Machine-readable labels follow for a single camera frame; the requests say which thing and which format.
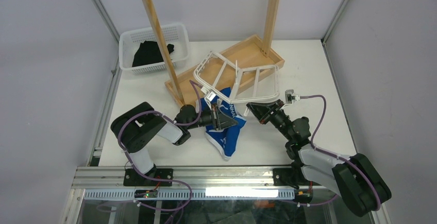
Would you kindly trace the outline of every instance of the black cloth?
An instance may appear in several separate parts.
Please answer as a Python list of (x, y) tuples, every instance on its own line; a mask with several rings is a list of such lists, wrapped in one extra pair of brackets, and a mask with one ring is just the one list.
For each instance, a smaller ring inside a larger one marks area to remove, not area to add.
[[(169, 53), (175, 50), (175, 46), (172, 44), (167, 45)], [(159, 51), (158, 43), (156, 41), (144, 41), (140, 44), (140, 48), (133, 57), (132, 67), (148, 65), (153, 63), (164, 62)]]

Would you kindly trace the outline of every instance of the white plastic basket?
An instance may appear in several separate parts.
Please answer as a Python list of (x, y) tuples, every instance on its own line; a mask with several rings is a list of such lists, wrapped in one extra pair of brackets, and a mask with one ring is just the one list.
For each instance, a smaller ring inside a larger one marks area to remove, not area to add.
[[(182, 23), (171, 23), (161, 26), (167, 44), (175, 45), (174, 51), (170, 53), (174, 67), (182, 67), (190, 56), (188, 46), (188, 34)], [(156, 41), (155, 34), (151, 27), (142, 28), (122, 33), (119, 42), (120, 68), (124, 71), (131, 71), (134, 74), (144, 74), (153, 71), (165, 70), (165, 63), (153, 63), (143, 66), (132, 67), (133, 57), (144, 41)]]

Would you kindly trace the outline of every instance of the metal corner post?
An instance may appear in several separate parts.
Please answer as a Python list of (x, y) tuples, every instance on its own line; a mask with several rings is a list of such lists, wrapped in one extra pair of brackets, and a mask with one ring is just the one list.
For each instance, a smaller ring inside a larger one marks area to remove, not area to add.
[(325, 34), (322, 37), (322, 44), (326, 45), (329, 37), (331, 36), (332, 31), (334, 30), (337, 22), (340, 20), (347, 4), (349, 3), (349, 0), (342, 0), (339, 8), (335, 12), (334, 18), (332, 18), (331, 23), (329, 24), (328, 30), (326, 30)]

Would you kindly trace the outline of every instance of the white arm segment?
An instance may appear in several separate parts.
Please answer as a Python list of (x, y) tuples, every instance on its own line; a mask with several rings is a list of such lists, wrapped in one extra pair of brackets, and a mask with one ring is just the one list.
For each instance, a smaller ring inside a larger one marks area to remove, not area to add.
[(302, 173), (307, 180), (323, 185), (340, 196), (332, 168), (337, 164), (342, 164), (343, 161), (314, 150), (310, 144), (300, 149), (299, 157), (305, 164), (302, 167)]

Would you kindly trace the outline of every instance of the metal extrusion frame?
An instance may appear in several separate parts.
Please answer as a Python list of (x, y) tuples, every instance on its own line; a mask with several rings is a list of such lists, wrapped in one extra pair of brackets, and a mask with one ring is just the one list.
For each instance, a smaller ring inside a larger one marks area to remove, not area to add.
[[(183, 181), (194, 189), (214, 186), (250, 186), (252, 188), (290, 188), (274, 186), (273, 168), (290, 168), (282, 166), (172, 166), (173, 179)], [(73, 179), (72, 189), (150, 189), (154, 187), (125, 187), (123, 166), (78, 167)], [(184, 185), (173, 184), (168, 189), (186, 189)]]

